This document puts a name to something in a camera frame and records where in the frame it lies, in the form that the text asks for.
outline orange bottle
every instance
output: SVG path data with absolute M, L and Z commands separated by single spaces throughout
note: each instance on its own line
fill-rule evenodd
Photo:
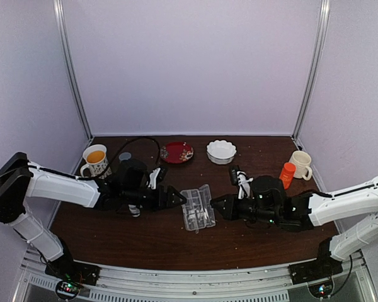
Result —
M 284 164 L 282 173 L 280 173 L 280 179 L 283 182 L 284 189 L 287 190 L 292 182 L 292 179 L 294 178 L 296 166 L 290 162 L 286 162 Z

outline scalloped bowl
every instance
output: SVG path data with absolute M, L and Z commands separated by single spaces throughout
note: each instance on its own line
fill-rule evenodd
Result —
M 217 165 L 226 165 L 232 162 L 237 148 L 226 140 L 215 140 L 207 145 L 207 156 Z

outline wooden tabletop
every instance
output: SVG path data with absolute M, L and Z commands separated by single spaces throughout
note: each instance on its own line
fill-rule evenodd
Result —
M 131 137 L 98 137 L 110 159 Z M 180 165 L 168 165 L 163 184 L 177 190 L 210 186 L 212 197 L 236 193 L 226 165 L 211 163 L 207 144 L 226 139 L 237 146 L 232 162 L 247 175 L 278 177 L 295 146 L 289 137 L 156 137 L 161 145 L 173 141 L 189 143 L 195 156 Z M 154 167 L 157 148 L 140 140 L 124 152 Z M 294 180 L 287 194 L 316 189 L 313 180 Z M 77 260 L 111 266 L 164 270 L 209 270 L 269 266 L 316 257 L 318 245 L 337 234 L 333 223 L 301 233 L 285 232 L 276 226 L 256 223 L 249 228 L 243 220 L 226 221 L 215 212 L 215 227 L 198 234 L 185 230 L 181 207 L 158 212 L 143 211 L 132 218 L 127 206 L 121 213 L 95 211 L 62 203 L 52 231 L 63 238 Z

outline floral plate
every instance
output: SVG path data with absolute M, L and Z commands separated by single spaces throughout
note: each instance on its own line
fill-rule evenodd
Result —
M 193 157 L 193 148 L 185 142 L 173 142 L 161 148 L 160 156 L 170 164 L 181 164 Z

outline white mug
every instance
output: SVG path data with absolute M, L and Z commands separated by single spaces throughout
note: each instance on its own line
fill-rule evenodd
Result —
M 106 158 L 106 147 L 104 145 L 92 145 L 83 152 L 83 159 L 86 164 L 80 169 L 81 176 L 84 176 L 84 170 L 89 169 L 91 176 L 97 176 L 101 174 L 108 165 L 108 159 Z M 104 179 L 106 176 L 112 174 L 110 168 L 100 177 Z
M 306 181 L 312 177 L 311 156 L 304 151 L 294 151 L 291 155 L 290 162 L 295 165 L 295 178 L 303 178 Z

